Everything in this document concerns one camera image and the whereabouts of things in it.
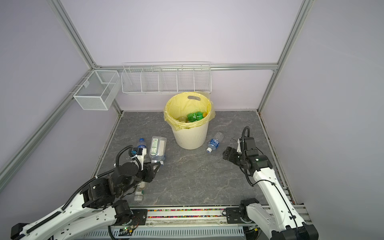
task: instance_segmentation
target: robotic arm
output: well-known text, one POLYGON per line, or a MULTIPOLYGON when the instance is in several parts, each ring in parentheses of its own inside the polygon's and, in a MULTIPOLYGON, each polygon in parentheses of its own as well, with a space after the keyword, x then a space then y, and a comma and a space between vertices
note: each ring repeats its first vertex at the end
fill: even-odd
POLYGON ((245 199, 239 206, 243 221, 254 221, 272 240, 318 240, 316 228, 305 223, 284 194, 268 157, 258 154, 255 140, 249 136, 248 126, 244 128, 242 137, 238 140, 237 149, 227 147, 223 152, 223 159, 239 166, 252 187, 256 184, 260 186, 273 211, 271 217, 257 199, 245 199))
POLYGON ((46 240, 53 236, 57 240, 70 240, 102 226, 132 225, 137 217, 133 215, 127 201, 121 198, 133 193, 140 182, 151 182, 160 167, 159 162, 144 163, 146 150, 125 147, 116 156, 114 169, 88 180, 64 205, 47 216, 33 223, 13 226, 11 239, 46 240), (120 166, 120 156, 126 150, 129 150, 132 162, 120 166), (102 211, 89 215, 102 207, 102 211))

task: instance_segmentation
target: mounting plate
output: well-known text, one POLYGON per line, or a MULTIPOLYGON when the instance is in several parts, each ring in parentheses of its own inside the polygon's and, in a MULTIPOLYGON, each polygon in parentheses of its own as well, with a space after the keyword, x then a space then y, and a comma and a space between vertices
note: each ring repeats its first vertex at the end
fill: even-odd
POLYGON ((137 222, 139 221, 139 225, 145 225, 145 222, 147 220, 147 214, 148 210, 147 209, 133 209, 132 210, 133 215, 137 218, 132 218, 132 223, 130 225, 136 225, 137 222))
POLYGON ((227 223, 245 223, 240 218, 240 209, 238 207, 227 207, 225 209, 225 214, 227 223))

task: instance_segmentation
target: bottle label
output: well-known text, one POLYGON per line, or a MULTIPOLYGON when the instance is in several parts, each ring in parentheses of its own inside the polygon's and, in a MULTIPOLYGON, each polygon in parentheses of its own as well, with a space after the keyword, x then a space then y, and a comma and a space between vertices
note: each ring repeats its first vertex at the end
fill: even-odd
POLYGON ((209 141, 209 143, 212 144, 213 146, 215 146, 216 148, 219 145, 219 142, 216 139, 211 139, 211 141, 209 141))
POLYGON ((157 138, 154 138, 152 141, 151 155, 153 155, 153 156, 156 155, 156 153, 157 153, 157 141, 158 141, 157 138))

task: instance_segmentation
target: green soda bottle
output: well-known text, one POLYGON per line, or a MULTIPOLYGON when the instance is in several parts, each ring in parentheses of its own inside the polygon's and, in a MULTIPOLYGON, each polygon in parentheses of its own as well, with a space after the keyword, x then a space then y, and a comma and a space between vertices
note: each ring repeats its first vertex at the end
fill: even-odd
POLYGON ((204 117, 203 117, 203 113, 199 111, 199 112, 188 114, 187 118, 190 122, 195 122, 195 121, 203 119, 204 117))

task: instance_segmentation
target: trash can handle hole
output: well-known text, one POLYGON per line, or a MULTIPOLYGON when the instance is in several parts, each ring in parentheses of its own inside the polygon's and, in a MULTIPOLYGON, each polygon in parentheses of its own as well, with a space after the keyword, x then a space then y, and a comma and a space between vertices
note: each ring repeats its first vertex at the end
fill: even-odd
POLYGON ((188 98, 189 98, 189 99, 195 99, 195 100, 199 100, 199 101, 201 100, 201 98, 199 98, 199 97, 196 97, 196 96, 188 96, 188 98))

